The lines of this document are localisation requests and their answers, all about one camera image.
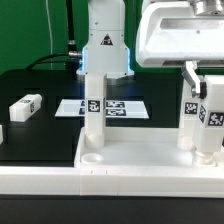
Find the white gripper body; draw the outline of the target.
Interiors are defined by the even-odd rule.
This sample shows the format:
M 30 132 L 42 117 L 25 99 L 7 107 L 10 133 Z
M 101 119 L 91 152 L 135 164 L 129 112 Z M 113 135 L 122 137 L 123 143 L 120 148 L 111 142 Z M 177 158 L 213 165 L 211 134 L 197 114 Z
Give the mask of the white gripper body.
M 224 1 L 144 1 L 135 55 L 143 68 L 224 65 Z

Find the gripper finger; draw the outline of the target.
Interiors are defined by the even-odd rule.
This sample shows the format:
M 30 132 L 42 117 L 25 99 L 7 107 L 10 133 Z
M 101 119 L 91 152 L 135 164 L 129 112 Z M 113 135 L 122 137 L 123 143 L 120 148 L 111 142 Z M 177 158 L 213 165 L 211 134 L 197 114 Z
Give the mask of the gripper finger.
M 191 87 L 192 97 L 199 97 L 201 93 L 201 86 L 200 86 L 201 81 L 195 72 L 196 69 L 197 69 L 196 61 L 185 61 L 181 69 L 182 76 Z

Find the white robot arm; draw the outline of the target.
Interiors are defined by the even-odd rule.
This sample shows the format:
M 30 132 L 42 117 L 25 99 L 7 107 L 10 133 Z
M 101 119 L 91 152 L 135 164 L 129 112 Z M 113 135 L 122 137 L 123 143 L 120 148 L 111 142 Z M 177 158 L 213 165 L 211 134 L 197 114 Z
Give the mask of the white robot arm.
M 143 68 L 180 66 L 191 94 L 205 98 L 195 70 L 224 65 L 224 0 L 144 0 L 135 55 Z

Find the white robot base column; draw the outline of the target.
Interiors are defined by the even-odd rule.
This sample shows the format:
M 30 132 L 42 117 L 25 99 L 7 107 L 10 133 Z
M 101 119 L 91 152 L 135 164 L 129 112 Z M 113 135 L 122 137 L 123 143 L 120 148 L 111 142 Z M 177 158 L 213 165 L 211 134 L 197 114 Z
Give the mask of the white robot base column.
M 130 50 L 124 41 L 124 1 L 88 0 L 88 15 L 88 42 L 77 73 L 105 73 L 112 80 L 132 76 Z

